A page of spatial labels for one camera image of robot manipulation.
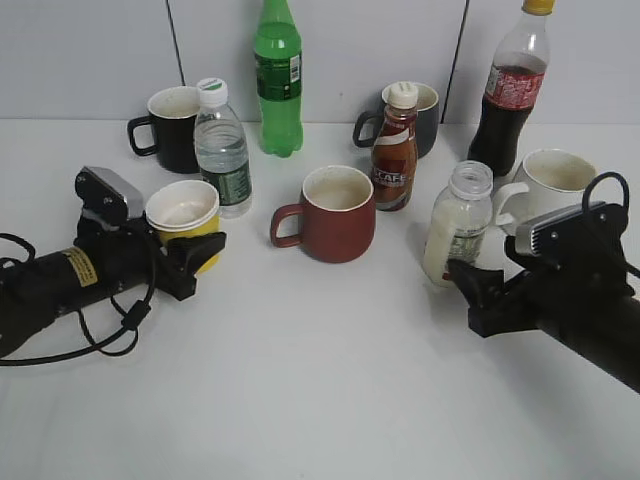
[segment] white bottle cap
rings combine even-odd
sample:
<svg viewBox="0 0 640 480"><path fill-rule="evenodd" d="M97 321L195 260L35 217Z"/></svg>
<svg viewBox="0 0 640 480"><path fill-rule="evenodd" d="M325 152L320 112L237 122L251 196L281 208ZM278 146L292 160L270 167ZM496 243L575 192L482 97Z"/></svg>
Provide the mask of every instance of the white bottle cap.
<svg viewBox="0 0 640 480"><path fill-rule="evenodd" d="M205 78L198 82L198 100L201 107L220 107L227 103L229 90L220 78Z"/></svg>
<svg viewBox="0 0 640 480"><path fill-rule="evenodd" d="M387 103L401 110L414 108L418 104L418 87L411 82L396 82L389 89Z"/></svg>

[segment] bottle label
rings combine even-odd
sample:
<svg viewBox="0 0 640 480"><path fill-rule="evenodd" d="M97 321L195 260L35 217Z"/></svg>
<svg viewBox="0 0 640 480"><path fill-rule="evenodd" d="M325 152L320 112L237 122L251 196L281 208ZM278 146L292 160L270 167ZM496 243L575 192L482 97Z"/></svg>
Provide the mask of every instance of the bottle label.
<svg viewBox="0 0 640 480"><path fill-rule="evenodd" d="M484 232L484 228L479 230L456 230L451 240L451 245L449 246L449 256L447 260L453 258L473 265L480 254ZM442 279L451 280L447 264L444 266Z"/></svg>
<svg viewBox="0 0 640 480"><path fill-rule="evenodd" d="M494 105L508 110L533 108L543 79L544 73L491 65L485 96Z"/></svg>
<svg viewBox="0 0 640 480"><path fill-rule="evenodd" d="M82 288L98 283L98 274L89 256L78 247L71 247L61 252L73 267Z"/></svg>
<svg viewBox="0 0 640 480"><path fill-rule="evenodd" d="M213 173L206 170L201 172L202 177L218 190L220 205L223 207L237 205L251 196L249 162L232 172Z"/></svg>
<svg viewBox="0 0 640 480"><path fill-rule="evenodd" d="M400 145L401 143L409 140L409 137L410 132L407 128L406 130L403 130L402 132L396 133L394 135L380 135L378 138L376 138L374 145Z"/></svg>
<svg viewBox="0 0 640 480"><path fill-rule="evenodd" d="M282 102L302 94L302 53L283 59L256 55L256 71L263 99Z"/></svg>
<svg viewBox="0 0 640 480"><path fill-rule="evenodd" d="M373 166L371 177L374 185L392 188L404 188L408 180L408 176L402 172L385 172L375 165Z"/></svg>

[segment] white mug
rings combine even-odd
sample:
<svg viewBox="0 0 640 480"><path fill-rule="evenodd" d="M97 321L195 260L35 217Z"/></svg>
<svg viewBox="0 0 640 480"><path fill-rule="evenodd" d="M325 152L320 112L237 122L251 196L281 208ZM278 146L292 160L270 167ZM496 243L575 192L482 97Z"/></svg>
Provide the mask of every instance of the white mug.
<svg viewBox="0 0 640 480"><path fill-rule="evenodd" d="M512 183L493 198L493 218L508 235L516 227L539 215L578 204L596 169L589 162L564 150L536 150L528 154Z"/></svg>

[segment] black mug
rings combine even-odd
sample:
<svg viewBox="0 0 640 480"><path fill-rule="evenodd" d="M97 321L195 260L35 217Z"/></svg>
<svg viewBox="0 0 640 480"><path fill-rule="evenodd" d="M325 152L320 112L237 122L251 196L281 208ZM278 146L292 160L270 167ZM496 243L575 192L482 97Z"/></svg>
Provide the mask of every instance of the black mug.
<svg viewBox="0 0 640 480"><path fill-rule="evenodd" d="M173 87L156 93L147 102L149 115L127 124L131 148L141 157L156 154L158 163L175 173L197 173L198 161L193 149L193 127L198 114L198 90ZM134 130L150 125L154 144L140 148Z"/></svg>
<svg viewBox="0 0 640 480"><path fill-rule="evenodd" d="M416 118L416 144L418 145L418 158L424 157L433 148L438 135L440 113L438 108L439 96L429 85L411 82L418 87L418 117ZM387 98L391 85L382 90L382 99L378 110L375 112L361 113L353 129L353 143L356 147L372 147L382 129L384 123L384 109L387 106ZM360 139L364 124L373 121L373 136L364 140Z"/></svg>

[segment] green soda bottle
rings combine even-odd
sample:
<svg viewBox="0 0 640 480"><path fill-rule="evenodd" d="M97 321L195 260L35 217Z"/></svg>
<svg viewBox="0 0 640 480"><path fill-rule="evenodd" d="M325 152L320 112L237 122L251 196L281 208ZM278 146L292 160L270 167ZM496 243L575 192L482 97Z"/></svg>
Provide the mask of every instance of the green soda bottle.
<svg viewBox="0 0 640 480"><path fill-rule="evenodd" d="M289 157L302 147L302 40L287 0L264 0L255 45L261 146Z"/></svg>

